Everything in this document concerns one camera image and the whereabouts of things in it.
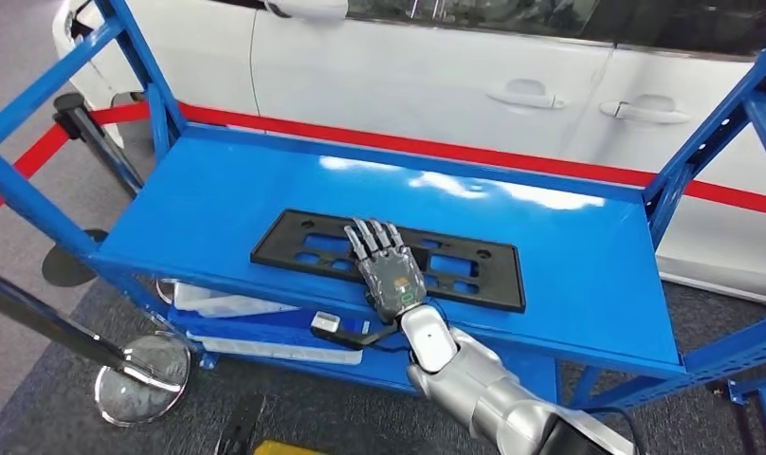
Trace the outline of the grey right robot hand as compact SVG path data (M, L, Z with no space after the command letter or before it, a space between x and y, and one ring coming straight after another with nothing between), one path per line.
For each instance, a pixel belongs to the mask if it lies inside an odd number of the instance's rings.
M427 290L423 274L394 224L355 218L344 232L374 310L383 321L394 321L424 303Z

